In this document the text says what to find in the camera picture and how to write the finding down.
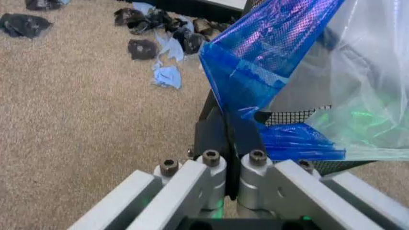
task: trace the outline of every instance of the black cloth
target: black cloth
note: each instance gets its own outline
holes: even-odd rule
[[[131,39],[128,42],[128,52],[131,53],[132,60],[154,59],[158,54],[158,47],[149,40]]]
[[[11,37],[35,38],[52,23],[42,17],[19,13],[5,13],[0,19],[0,29]]]
[[[59,0],[25,0],[25,7],[31,11],[57,10],[64,4]]]
[[[141,11],[137,11],[131,8],[122,8],[114,13],[115,25],[126,25],[128,23],[135,23],[143,21],[145,16]]]
[[[173,33],[173,38],[178,40],[186,54],[195,54],[206,38],[198,33],[193,33],[186,27],[180,27]]]

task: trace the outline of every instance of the black fabric scrap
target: black fabric scrap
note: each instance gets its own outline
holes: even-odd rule
[[[161,9],[154,9],[149,13],[147,19],[150,21],[150,27],[155,28],[163,24],[170,24],[172,18],[168,15],[166,11]]]
[[[205,41],[205,37],[201,34],[191,34],[188,38],[184,40],[185,53],[195,54],[199,52],[202,42]]]
[[[31,11],[57,10],[63,5],[59,0],[25,0],[26,9]]]
[[[205,41],[201,34],[192,33],[186,27],[180,27],[173,33],[173,38],[179,41],[186,54],[195,54],[199,51],[200,45]]]
[[[52,23],[42,17],[19,13],[5,13],[0,19],[0,29],[11,37],[35,38],[51,25]]]
[[[165,25],[165,32],[169,31],[171,33],[175,32],[176,30],[179,29],[179,27],[182,27],[186,25],[187,22],[183,21],[180,18],[173,18],[172,22],[170,24]]]
[[[158,54],[158,47],[149,40],[131,39],[128,42],[128,52],[131,53],[132,60],[154,59]]]
[[[144,17],[131,17],[131,20],[126,24],[129,32],[135,35],[140,35],[147,30],[158,26],[167,25],[172,22],[172,18],[166,11],[155,9],[150,11],[149,15]]]
[[[209,25],[220,32],[225,31],[230,26],[228,23],[210,23]]]
[[[126,25],[128,23],[139,22],[145,19],[141,11],[131,8],[122,8],[114,13],[115,25]]]

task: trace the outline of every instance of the metal frame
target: metal frame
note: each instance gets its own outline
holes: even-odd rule
[[[214,201],[225,195],[226,162],[209,151],[188,160],[156,196],[161,176],[135,171],[69,229],[409,229],[409,209],[352,174],[320,177],[310,162],[273,164],[261,150],[241,159],[238,210],[251,219],[212,219],[223,210]]]
[[[75,222],[69,230],[124,229],[161,188],[162,183],[159,178],[136,170]]]

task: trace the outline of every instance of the blue fabric scrap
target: blue fabric scrap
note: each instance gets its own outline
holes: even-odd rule
[[[181,73],[176,66],[156,69],[154,71],[154,77],[154,83],[162,87],[172,86],[176,89],[180,89],[182,86]]]

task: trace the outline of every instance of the green light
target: green light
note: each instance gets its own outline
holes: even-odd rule
[[[223,217],[223,204],[224,199],[220,199],[217,202],[217,206],[220,208],[212,215],[212,219],[221,219]]]
[[[223,217],[223,208],[219,208],[215,213],[212,215],[212,219],[222,219]]]

